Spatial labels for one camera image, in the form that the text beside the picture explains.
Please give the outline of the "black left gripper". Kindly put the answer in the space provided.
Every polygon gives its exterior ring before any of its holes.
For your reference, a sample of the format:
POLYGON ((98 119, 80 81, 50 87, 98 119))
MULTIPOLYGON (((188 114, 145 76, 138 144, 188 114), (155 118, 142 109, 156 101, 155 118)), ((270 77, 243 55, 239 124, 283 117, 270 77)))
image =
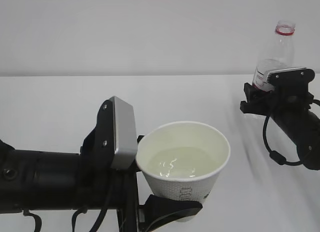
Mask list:
POLYGON ((110 209, 116 210, 119 231, 154 231, 173 221, 197 215, 203 208, 197 201, 178 201, 155 195, 150 195, 139 207, 136 161, 127 170, 98 169, 93 155, 95 132, 96 128, 85 137, 78 155, 74 173, 73 231, 78 216, 91 209, 97 209, 99 213, 90 231, 99 230, 110 209))

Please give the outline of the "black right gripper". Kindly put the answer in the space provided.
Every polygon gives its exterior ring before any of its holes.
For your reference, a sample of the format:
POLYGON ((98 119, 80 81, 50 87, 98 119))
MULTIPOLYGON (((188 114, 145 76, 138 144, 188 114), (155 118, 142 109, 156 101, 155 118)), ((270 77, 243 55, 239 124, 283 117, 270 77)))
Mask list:
POLYGON ((314 99, 307 85, 302 84, 279 86, 273 91, 265 92, 245 83, 243 90, 246 100, 240 102, 240 110, 244 114, 266 116, 280 108, 309 108, 314 99))

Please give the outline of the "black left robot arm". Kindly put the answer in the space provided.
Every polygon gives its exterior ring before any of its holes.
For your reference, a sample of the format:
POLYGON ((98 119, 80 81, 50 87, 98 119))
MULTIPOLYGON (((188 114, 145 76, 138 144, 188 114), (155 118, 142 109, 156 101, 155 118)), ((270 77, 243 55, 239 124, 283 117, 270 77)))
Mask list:
POLYGON ((136 163, 126 170, 96 171, 86 143, 80 153, 16 150, 0 144, 0 211, 22 213, 42 228, 37 210, 73 210, 72 225, 89 210, 99 214, 91 231, 97 231, 108 210, 117 212, 119 231, 154 231, 170 222, 196 215, 202 204, 151 194, 139 203, 136 163))

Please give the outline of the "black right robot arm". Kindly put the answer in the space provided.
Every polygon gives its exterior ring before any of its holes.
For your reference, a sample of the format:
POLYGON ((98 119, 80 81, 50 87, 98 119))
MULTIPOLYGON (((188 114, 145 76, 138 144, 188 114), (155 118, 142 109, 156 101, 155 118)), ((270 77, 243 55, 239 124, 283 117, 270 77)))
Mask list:
POLYGON ((265 116, 262 138, 270 158, 279 165, 303 165, 310 170, 320 168, 320 120, 310 111, 312 103, 319 100, 308 91, 308 86, 279 85, 272 92, 264 92, 249 83, 244 84, 246 100, 241 101, 244 114, 265 116), (272 119, 296 145, 298 161, 290 162, 270 148, 267 141, 267 125, 272 119))

